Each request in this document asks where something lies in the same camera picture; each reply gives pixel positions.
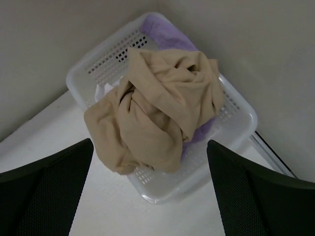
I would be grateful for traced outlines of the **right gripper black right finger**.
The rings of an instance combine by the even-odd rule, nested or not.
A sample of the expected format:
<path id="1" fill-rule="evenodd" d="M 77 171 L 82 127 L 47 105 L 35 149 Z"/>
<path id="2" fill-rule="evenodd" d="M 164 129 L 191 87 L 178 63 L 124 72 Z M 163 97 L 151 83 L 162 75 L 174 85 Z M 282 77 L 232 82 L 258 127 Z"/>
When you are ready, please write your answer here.
<path id="1" fill-rule="evenodd" d="M 211 178 L 227 236 L 313 236 L 315 184 L 207 144 Z"/>

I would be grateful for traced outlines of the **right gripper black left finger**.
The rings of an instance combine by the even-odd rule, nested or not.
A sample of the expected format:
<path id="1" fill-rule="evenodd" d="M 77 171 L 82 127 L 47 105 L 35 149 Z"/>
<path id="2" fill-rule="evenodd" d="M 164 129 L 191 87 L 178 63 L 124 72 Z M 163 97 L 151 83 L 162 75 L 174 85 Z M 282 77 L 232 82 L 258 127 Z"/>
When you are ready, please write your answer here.
<path id="1" fill-rule="evenodd" d="M 0 175 L 2 236 L 69 235 L 94 146 L 82 140 Z"/>

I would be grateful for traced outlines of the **beige t shirt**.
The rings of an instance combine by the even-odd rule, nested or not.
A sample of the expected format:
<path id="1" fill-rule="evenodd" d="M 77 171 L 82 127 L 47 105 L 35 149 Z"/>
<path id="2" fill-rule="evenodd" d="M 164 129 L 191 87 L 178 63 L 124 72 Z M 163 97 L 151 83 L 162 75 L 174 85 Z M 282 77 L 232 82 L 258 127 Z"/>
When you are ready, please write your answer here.
<path id="1" fill-rule="evenodd" d="M 129 48 L 126 75 L 84 113 L 101 162 L 121 175 L 177 171 L 183 143 L 224 104 L 219 74 L 201 51 Z"/>

